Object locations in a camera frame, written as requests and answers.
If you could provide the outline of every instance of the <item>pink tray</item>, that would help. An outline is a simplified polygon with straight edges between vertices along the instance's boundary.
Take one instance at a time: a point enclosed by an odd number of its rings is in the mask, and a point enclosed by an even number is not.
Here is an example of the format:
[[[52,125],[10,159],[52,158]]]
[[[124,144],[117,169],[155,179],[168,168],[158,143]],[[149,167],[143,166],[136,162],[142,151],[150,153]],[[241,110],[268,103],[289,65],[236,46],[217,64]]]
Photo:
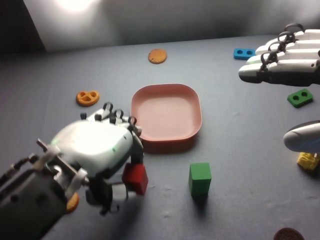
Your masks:
[[[142,127],[144,148],[153,153],[184,151],[192,147],[202,124],[199,97],[189,86],[161,84],[138,90],[131,115]]]

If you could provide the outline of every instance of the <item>table surface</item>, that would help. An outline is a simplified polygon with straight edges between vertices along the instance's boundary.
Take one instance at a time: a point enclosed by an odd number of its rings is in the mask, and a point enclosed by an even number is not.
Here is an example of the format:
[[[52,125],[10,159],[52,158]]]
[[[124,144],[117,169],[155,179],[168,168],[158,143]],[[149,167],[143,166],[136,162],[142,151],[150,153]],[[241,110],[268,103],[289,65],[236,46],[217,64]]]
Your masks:
[[[64,216],[45,240],[271,240],[283,227],[306,240],[320,234],[320,178],[297,167],[297,152],[283,136],[291,127],[319,119],[320,86],[308,90],[314,102],[296,109],[287,96],[301,89],[253,84],[239,79],[245,63],[234,48],[257,48],[273,36],[213,39],[0,59],[2,135],[0,169],[31,152],[37,138],[49,142],[84,109],[77,92],[97,90],[106,101],[130,112],[131,99],[151,84],[180,83],[199,95],[203,123],[194,148],[179,154],[145,154],[149,184],[145,197],[118,214],[99,215],[79,190],[76,211]],[[167,51],[159,65],[148,61],[155,48]],[[197,205],[188,187],[191,163],[210,163],[206,204]]]

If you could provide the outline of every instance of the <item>green block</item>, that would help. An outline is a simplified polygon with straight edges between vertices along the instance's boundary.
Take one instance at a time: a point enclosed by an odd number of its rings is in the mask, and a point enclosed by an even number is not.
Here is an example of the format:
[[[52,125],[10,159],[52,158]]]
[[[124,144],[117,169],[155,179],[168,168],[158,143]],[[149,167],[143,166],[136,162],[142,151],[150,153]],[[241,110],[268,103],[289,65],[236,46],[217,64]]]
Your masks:
[[[209,163],[192,163],[189,171],[189,188],[193,197],[207,195],[211,183]]]
[[[292,104],[295,108],[300,108],[303,105],[311,103],[313,100],[311,92],[309,92],[306,88],[295,93],[292,93],[288,96],[287,100]]]

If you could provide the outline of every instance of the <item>blue block with holes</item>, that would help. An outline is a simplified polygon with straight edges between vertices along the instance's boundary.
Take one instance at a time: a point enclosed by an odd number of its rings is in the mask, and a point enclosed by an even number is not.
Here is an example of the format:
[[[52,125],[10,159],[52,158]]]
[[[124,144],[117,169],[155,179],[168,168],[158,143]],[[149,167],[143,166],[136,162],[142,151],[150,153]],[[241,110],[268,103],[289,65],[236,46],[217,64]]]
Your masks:
[[[256,50],[251,48],[235,48],[233,52],[234,59],[248,60],[252,56],[255,56]]]

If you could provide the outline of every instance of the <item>red block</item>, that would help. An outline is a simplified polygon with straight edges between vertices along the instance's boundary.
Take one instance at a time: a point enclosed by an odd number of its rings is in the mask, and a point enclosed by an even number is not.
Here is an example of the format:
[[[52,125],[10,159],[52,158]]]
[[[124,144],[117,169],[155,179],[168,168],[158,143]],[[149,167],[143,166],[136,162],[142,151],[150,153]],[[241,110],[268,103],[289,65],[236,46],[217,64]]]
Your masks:
[[[131,186],[137,194],[145,195],[148,185],[145,165],[127,163],[122,174],[122,181]]]

